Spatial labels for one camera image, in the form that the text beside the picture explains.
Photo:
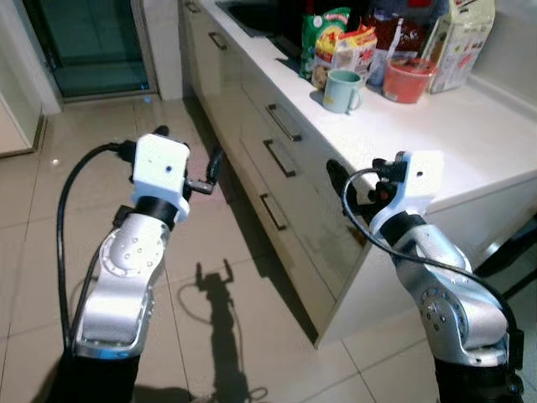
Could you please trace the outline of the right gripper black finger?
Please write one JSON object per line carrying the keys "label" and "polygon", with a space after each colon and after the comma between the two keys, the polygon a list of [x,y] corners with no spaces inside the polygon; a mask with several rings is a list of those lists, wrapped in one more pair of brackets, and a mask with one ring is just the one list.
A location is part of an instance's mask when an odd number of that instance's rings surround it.
{"label": "right gripper black finger", "polygon": [[345,166],[335,159],[329,159],[326,162],[326,173],[329,176],[333,191],[339,196],[341,202],[349,204],[349,207],[356,207],[359,204],[357,191],[352,186],[346,186],[352,174],[347,172]]}

